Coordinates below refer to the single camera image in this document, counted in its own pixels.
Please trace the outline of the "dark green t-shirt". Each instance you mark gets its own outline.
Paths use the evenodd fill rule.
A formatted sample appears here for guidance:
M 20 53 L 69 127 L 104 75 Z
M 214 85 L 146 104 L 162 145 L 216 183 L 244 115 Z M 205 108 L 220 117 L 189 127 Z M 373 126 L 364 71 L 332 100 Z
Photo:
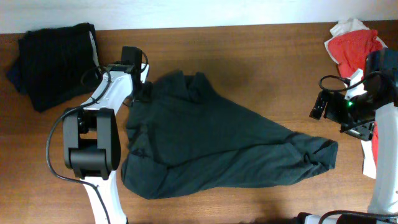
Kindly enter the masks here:
M 338 143 L 289 130 L 213 89 L 203 73 L 170 73 L 135 102 L 121 179 L 146 198 L 217 187 L 292 185 L 335 167 Z

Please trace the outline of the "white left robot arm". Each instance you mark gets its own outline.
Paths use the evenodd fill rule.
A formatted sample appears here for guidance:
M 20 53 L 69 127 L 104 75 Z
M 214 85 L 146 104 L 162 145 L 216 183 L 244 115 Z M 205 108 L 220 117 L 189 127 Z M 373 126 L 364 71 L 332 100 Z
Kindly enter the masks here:
M 83 185 L 96 223 L 127 223 L 116 183 L 121 160 L 116 115 L 125 99 L 142 89 L 147 55 L 124 46 L 121 59 L 102 68 L 102 80 L 89 99 L 62 116 L 65 165 Z

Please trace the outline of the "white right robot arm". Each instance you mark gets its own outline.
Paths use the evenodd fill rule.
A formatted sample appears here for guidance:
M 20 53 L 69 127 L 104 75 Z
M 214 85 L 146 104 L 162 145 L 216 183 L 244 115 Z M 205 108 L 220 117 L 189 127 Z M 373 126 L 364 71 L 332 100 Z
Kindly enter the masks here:
M 397 223 L 397 51 L 383 48 L 368 54 L 363 78 L 344 79 L 346 88 L 321 92 L 310 112 L 314 119 L 340 124 L 342 133 L 370 141 L 378 130 L 376 183 L 367 212 L 334 210 L 302 215 L 309 223 Z

